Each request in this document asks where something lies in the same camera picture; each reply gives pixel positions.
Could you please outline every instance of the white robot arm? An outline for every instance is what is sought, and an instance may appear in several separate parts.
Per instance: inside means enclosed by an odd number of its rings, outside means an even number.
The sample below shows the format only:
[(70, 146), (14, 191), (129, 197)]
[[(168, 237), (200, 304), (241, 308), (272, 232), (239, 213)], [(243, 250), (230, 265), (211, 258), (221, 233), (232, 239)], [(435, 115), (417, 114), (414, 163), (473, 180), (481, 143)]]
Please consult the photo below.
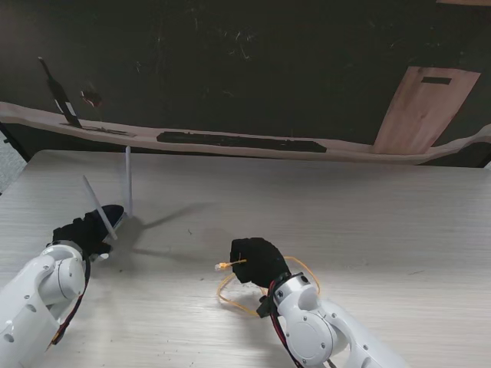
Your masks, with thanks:
[(82, 264), (75, 243), (57, 241), (0, 291), (1, 368), (30, 368), (49, 348), (61, 318), (84, 293)]
[(286, 321), (285, 341), (290, 354), (305, 367), (323, 366), (347, 345), (344, 368), (408, 368), (397, 353), (332, 301), (320, 301), (303, 274), (274, 289), (278, 314)]

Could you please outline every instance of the black cable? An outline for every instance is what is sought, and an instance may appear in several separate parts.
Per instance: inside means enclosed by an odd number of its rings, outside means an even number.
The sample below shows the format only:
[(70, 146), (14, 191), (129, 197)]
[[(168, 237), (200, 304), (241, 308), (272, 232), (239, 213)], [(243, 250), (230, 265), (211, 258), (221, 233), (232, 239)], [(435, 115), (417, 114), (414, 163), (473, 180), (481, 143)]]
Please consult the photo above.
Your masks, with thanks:
[(334, 363), (332, 363), (332, 360), (328, 359), (328, 364), (331, 368), (337, 368)]
[(273, 327), (275, 328), (276, 333), (278, 334), (278, 337), (280, 341), (282, 342), (283, 346), (285, 347), (286, 351), (288, 352), (288, 355), (290, 358), (292, 358), (293, 363), (297, 366), (297, 368), (304, 368), (298, 360), (295, 359), (293, 356), (292, 352), (288, 348), (288, 344), (286, 343), (286, 337), (285, 333), (283, 332), (282, 325), (279, 323), (279, 313), (278, 313), (278, 308), (276, 307), (275, 301), (274, 301), (274, 287), (275, 287), (275, 282), (272, 281), (272, 283), (269, 285), (268, 289), (268, 299), (269, 299), (269, 306), (271, 308), (271, 321), (273, 323)]

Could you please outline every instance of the dark wall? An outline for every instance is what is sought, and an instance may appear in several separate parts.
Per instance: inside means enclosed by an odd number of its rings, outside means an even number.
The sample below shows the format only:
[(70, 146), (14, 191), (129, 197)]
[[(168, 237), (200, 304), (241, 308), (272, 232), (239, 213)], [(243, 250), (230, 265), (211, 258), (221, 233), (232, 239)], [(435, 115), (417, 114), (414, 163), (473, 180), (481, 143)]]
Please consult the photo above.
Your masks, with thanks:
[(42, 56), (82, 119), (373, 144), (408, 66), (483, 73), (440, 145), (489, 123), (490, 39), (434, 0), (4, 0), (0, 100), (58, 112)]

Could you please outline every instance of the wire connector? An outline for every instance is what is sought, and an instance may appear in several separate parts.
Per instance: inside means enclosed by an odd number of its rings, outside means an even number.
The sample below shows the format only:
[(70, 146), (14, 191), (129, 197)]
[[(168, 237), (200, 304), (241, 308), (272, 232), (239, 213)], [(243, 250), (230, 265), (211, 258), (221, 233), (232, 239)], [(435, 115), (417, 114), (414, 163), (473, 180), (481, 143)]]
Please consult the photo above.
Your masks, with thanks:
[(230, 267), (230, 263), (220, 262), (215, 264), (215, 271), (224, 271)]

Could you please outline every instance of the light wood panel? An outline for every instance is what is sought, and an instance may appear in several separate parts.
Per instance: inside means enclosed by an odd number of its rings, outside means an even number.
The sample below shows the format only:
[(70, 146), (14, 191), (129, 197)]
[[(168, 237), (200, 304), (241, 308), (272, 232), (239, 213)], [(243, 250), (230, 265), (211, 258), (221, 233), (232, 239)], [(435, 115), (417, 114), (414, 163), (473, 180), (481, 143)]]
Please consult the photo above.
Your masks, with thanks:
[(455, 117), (480, 73), (409, 67), (390, 102), (375, 153), (423, 154)]
[[(412, 367), (484, 367), (491, 340), (491, 176), (481, 169), (133, 155), (135, 218), (95, 264), (39, 368), (292, 366), (269, 320), (220, 304), (234, 238), (303, 260)], [(54, 228), (123, 203), (124, 155), (39, 153), (0, 197), (0, 287)], [(226, 295), (250, 307), (259, 291)]]

